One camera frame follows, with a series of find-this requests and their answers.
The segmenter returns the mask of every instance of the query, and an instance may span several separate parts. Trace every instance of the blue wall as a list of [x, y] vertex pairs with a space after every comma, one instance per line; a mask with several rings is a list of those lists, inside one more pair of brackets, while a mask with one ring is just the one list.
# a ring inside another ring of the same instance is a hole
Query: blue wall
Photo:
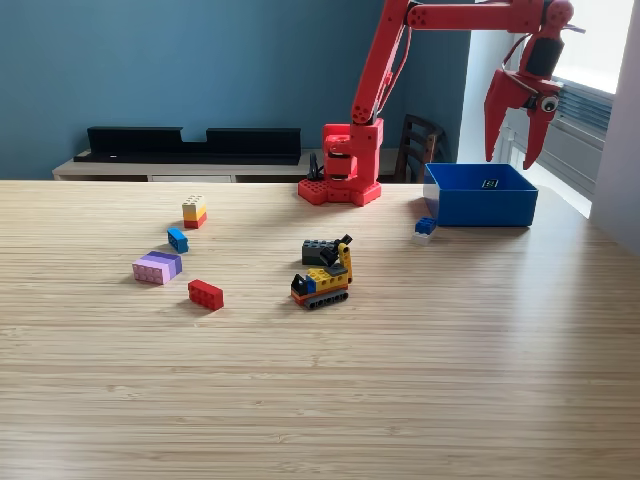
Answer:
[[[474, 3], [473, 0], [422, 0], [421, 3]], [[467, 82], [470, 32], [414, 32], [407, 62], [404, 110], [440, 125], [452, 159], [458, 155]]]
[[[325, 123], [349, 121], [382, 4], [0, 0], [0, 178], [51, 178], [86, 148], [91, 125], [183, 126], [185, 140], [208, 127], [293, 126], [317, 147]], [[458, 49], [466, 65], [468, 39], [444, 55]], [[409, 65], [385, 108], [386, 145], [397, 145], [407, 107], [435, 121], [445, 112], [457, 138], [464, 72], [447, 95], [456, 101], [442, 102], [460, 68], [434, 68], [420, 43], [411, 57], [422, 66]]]

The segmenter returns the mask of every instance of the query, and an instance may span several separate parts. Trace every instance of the red lego brick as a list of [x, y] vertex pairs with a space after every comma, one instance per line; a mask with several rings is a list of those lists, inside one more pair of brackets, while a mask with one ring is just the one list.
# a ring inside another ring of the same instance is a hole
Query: red lego brick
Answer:
[[189, 299], [214, 312], [224, 307], [222, 290], [202, 280], [194, 280], [189, 283]]
[[327, 203], [329, 187], [327, 182], [312, 182], [305, 179], [298, 183], [298, 195], [312, 205]]
[[293, 299], [295, 300], [295, 302], [300, 305], [301, 307], [304, 306], [304, 300], [302, 298], [300, 298], [300, 296], [294, 292], [293, 290], [291, 290], [291, 296], [293, 297]]
[[184, 221], [184, 228], [200, 228], [202, 224], [207, 220], [207, 212], [200, 217], [197, 222], [191, 222], [189, 220]]
[[364, 207], [382, 195], [382, 185], [378, 182], [371, 185], [364, 192], [351, 192], [351, 203], [358, 207]]

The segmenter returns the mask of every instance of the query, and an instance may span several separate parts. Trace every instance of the blue lego brick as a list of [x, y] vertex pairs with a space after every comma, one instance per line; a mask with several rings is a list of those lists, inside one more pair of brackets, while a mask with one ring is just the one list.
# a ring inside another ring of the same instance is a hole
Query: blue lego brick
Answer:
[[154, 257], [166, 258], [167, 260], [173, 260], [176, 263], [176, 275], [182, 273], [182, 257], [180, 255], [174, 255], [173, 253], [164, 252], [150, 252], [149, 255]]
[[436, 229], [436, 221], [430, 217], [423, 217], [416, 223], [416, 233], [421, 235], [431, 235]]
[[316, 293], [316, 281], [309, 275], [307, 275], [307, 291], [309, 292], [309, 295]]
[[175, 227], [167, 230], [169, 236], [169, 244], [178, 253], [187, 253], [189, 251], [189, 240], [184, 234]]

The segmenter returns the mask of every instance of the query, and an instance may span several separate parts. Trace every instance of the stacked lego bricks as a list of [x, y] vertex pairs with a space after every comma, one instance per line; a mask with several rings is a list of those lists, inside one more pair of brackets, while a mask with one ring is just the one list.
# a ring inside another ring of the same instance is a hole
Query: stacked lego bricks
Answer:
[[182, 204], [184, 228], [200, 228], [207, 220], [207, 205], [202, 195], [192, 195]]
[[302, 263], [323, 268], [310, 268], [306, 277], [296, 275], [291, 282], [291, 296], [303, 307], [314, 310], [349, 298], [347, 292], [353, 279], [351, 237], [331, 241], [305, 240], [302, 244]]
[[180, 255], [151, 252], [133, 263], [133, 276], [141, 282], [164, 285], [182, 272]]

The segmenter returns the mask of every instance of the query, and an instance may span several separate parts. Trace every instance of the purple lego brick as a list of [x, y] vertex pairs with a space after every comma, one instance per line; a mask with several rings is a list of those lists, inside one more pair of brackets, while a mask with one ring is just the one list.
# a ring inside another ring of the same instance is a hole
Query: purple lego brick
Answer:
[[173, 253], [164, 252], [151, 252], [147, 254], [153, 257], [167, 258], [169, 260], [175, 260], [176, 262], [176, 275], [182, 273], [182, 257], [180, 255], [174, 255]]
[[158, 262], [164, 263], [169, 266], [169, 279], [172, 279], [177, 275], [176, 273], [176, 262], [175, 260], [169, 260], [168, 258], [156, 257], [155, 255], [145, 255], [140, 260], [147, 260], [148, 262]]
[[149, 260], [136, 260], [133, 263], [133, 276], [143, 282], [164, 285], [169, 280], [169, 265]]

